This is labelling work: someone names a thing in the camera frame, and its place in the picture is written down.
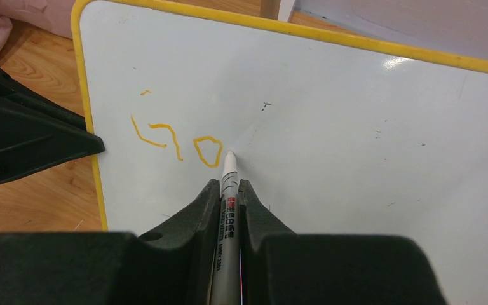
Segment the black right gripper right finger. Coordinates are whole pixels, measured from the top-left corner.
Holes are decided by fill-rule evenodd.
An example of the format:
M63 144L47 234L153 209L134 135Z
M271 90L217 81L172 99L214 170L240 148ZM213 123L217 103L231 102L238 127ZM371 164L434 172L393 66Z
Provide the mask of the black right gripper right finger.
M445 304L421 248L402 236L297 234L248 180L238 191L245 304Z

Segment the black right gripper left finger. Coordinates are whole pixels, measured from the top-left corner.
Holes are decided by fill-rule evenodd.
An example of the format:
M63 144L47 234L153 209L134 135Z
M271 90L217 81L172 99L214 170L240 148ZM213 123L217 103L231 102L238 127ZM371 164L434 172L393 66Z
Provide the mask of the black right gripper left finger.
M0 304L206 304L219 188L140 236L0 233Z

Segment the yellow framed whiteboard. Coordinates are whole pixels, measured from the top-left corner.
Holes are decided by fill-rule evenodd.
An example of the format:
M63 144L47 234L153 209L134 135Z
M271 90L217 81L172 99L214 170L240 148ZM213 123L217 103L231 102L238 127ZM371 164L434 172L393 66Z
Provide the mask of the yellow framed whiteboard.
M297 232L407 236L488 304L488 60L171 1L71 13L102 225L143 233L238 175Z

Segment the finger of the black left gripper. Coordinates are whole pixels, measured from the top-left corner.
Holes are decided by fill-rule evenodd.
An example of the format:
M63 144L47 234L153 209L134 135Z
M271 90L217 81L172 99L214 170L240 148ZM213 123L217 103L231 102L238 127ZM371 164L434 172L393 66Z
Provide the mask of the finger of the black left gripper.
M66 124L86 130L83 116L76 114L15 81L0 68L0 97L40 112Z
M84 117L53 104L0 98L0 184L104 150Z

